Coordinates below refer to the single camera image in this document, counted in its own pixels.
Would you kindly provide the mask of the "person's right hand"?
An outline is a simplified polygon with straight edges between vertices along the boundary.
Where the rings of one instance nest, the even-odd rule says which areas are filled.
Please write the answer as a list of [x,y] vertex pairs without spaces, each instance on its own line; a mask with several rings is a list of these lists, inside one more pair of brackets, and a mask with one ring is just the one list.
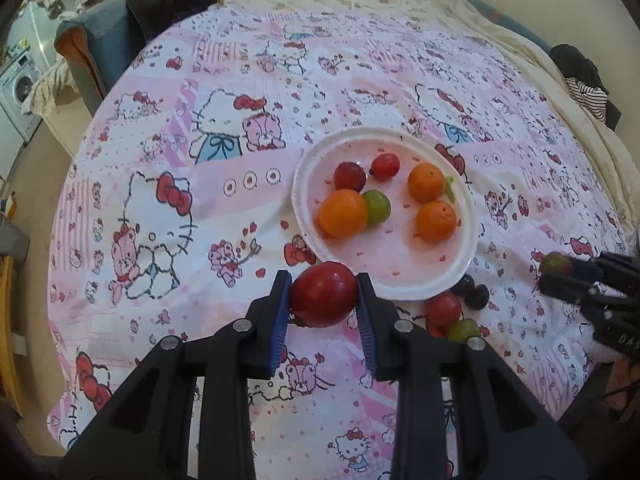
[[626,424],[639,411],[639,362],[628,356],[615,361],[603,399],[610,416]]

